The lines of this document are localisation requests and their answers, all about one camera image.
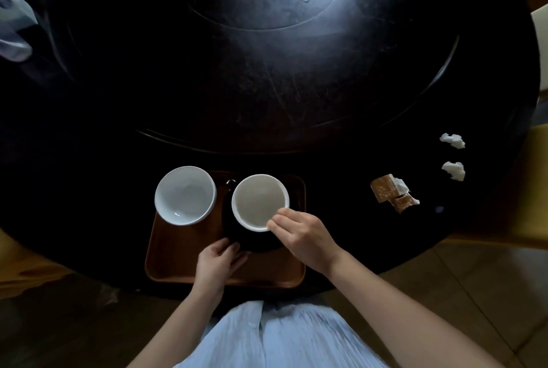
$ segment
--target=brown tray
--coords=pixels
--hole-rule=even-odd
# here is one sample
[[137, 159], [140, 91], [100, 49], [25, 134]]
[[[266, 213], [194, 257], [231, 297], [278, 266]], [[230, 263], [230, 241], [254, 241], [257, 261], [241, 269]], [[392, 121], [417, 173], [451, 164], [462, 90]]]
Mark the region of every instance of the brown tray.
[[[212, 242], [223, 238], [221, 211], [229, 191], [226, 182], [240, 180], [236, 172], [208, 171], [217, 186], [217, 199], [209, 216], [191, 226], [174, 226], [156, 213], [145, 260], [145, 272], [154, 281], [193, 283], [198, 254]], [[299, 211], [306, 210], [306, 188], [302, 179], [283, 174], [277, 176], [290, 196], [295, 196]], [[285, 247], [253, 253], [232, 275], [227, 285], [284, 287], [298, 286], [305, 277], [306, 266]]]

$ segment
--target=wooden chair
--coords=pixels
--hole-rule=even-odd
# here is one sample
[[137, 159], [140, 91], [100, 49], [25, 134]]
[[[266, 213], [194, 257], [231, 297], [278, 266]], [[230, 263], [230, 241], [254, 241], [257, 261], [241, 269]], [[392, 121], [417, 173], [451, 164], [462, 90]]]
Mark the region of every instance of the wooden chair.
[[0, 229], [0, 299], [70, 273], [71, 270], [28, 250]]
[[[541, 90], [548, 90], [548, 5], [533, 12], [541, 62]], [[519, 156], [476, 213], [447, 241], [511, 244], [548, 250], [548, 124], [533, 127]]]

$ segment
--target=blue cloth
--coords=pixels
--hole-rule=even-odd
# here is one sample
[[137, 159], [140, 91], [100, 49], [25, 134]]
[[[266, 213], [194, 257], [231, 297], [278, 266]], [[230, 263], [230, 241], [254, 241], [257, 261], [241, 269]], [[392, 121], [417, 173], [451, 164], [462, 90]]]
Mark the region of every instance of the blue cloth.
[[335, 310], [257, 301], [230, 310], [175, 368], [334, 366], [387, 367]]

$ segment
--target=empty teacup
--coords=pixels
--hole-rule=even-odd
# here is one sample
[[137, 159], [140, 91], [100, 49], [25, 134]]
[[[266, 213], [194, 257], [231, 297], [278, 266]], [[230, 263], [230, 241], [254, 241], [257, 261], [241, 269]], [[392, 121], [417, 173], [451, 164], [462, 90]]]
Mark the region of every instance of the empty teacup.
[[232, 212], [241, 226], [258, 233], [266, 232], [266, 223], [276, 211], [289, 207], [285, 186], [268, 174], [254, 174], [241, 181], [232, 195]]
[[192, 225], [209, 215], [217, 189], [209, 174], [196, 166], [183, 166], [166, 174], [154, 194], [158, 214], [173, 225]]

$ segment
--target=tiled floor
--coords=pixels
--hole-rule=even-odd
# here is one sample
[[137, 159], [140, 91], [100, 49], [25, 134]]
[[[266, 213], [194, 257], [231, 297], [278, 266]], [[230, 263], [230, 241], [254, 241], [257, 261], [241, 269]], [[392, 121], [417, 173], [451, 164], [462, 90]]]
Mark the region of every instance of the tiled floor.
[[[462, 330], [507, 368], [548, 366], [548, 252], [440, 244], [383, 277]], [[118, 368], [176, 302], [69, 276], [0, 301], [0, 366]], [[328, 301], [391, 366], [394, 359], [336, 291]]]
[[[508, 368], [548, 366], [548, 251], [446, 243], [395, 268], [383, 278], [462, 330]], [[330, 292], [332, 306], [380, 356], [366, 322], [346, 311]]]

